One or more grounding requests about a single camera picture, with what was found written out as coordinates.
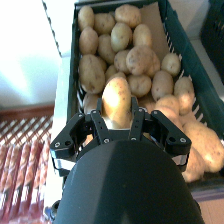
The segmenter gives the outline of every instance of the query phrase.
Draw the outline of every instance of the white surface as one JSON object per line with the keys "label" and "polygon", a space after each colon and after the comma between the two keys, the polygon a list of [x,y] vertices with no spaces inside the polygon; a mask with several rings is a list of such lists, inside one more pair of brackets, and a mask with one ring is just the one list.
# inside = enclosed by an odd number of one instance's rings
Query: white surface
{"label": "white surface", "polygon": [[209,9],[208,0],[169,0],[176,10],[178,19],[190,39],[199,37],[200,30]]}
{"label": "white surface", "polygon": [[62,56],[69,56],[72,43],[72,23],[76,0],[44,0],[51,26],[56,34]]}
{"label": "white surface", "polygon": [[60,57],[39,0],[0,2],[0,106],[54,102]]}
{"label": "white surface", "polygon": [[[68,106],[68,87],[70,73],[70,57],[62,58],[62,64],[58,74],[57,95],[55,100],[55,111],[53,118],[51,139],[61,132],[66,125],[67,106]],[[62,196],[62,178],[58,177],[53,168],[51,157],[49,157],[49,165],[46,180],[46,194],[44,198],[44,207],[51,207],[54,202],[61,199]]]}
{"label": "white surface", "polygon": [[201,60],[203,67],[205,68],[211,82],[218,93],[220,99],[224,101],[224,85],[222,84],[221,78],[215,69],[212,61],[209,59],[202,43],[200,40],[191,40],[191,44],[194,47],[198,57]]}

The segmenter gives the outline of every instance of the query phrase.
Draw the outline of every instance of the sausage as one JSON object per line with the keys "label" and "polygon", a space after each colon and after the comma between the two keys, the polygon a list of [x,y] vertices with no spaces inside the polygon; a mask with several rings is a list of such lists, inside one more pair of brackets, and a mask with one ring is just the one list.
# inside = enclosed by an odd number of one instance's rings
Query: sausage
{"label": "sausage", "polygon": [[49,151],[50,151],[50,139],[47,139],[44,143],[44,148],[43,148],[43,160],[41,163],[40,186],[39,186],[39,193],[38,193],[38,204],[39,204],[40,211],[43,211],[44,209],[44,195],[45,195],[45,187],[46,187]]}
{"label": "sausage", "polygon": [[9,212],[11,208],[11,202],[13,197],[13,192],[15,188],[15,182],[16,182],[16,176],[18,173],[19,163],[20,163],[20,156],[21,156],[21,149],[19,147],[14,147],[10,164],[9,164],[9,170],[8,170],[8,176],[5,183],[4,191],[3,191],[3,197],[5,200],[1,201],[0,204],[0,219],[2,218],[3,221],[8,222],[9,221]]}
{"label": "sausage", "polygon": [[20,202],[19,212],[18,212],[20,216],[26,216],[29,211],[29,206],[30,206],[31,197],[32,197],[32,189],[34,184],[34,177],[36,174],[42,147],[43,147],[42,144],[38,143],[37,140],[34,140],[31,145],[29,163],[26,170],[25,181],[23,185],[21,202]]}
{"label": "sausage", "polygon": [[5,166],[4,166],[4,169],[3,169],[2,176],[1,176],[0,194],[2,194],[2,192],[4,190],[6,179],[7,179],[7,176],[8,176],[8,170],[9,170],[9,164],[10,164],[10,159],[11,159],[11,155],[12,155],[12,150],[13,150],[13,146],[10,146],[9,149],[8,149],[7,157],[6,157],[6,160],[5,160]]}
{"label": "sausage", "polygon": [[5,145],[0,145],[0,179],[4,170],[5,159],[7,156],[8,148]]}
{"label": "sausage", "polygon": [[13,193],[12,205],[9,214],[10,219],[13,219],[17,215],[17,212],[19,210],[20,199],[26,174],[26,168],[29,161],[30,150],[31,146],[27,143],[24,144],[15,184],[15,190]]}
{"label": "sausage", "polygon": [[40,218],[42,214],[42,211],[40,211],[38,207],[38,192],[39,192],[39,185],[40,185],[40,173],[41,173],[42,160],[43,160],[43,151],[40,154],[37,172],[36,172],[34,184],[33,184],[31,204],[29,208],[29,216],[32,219]]}

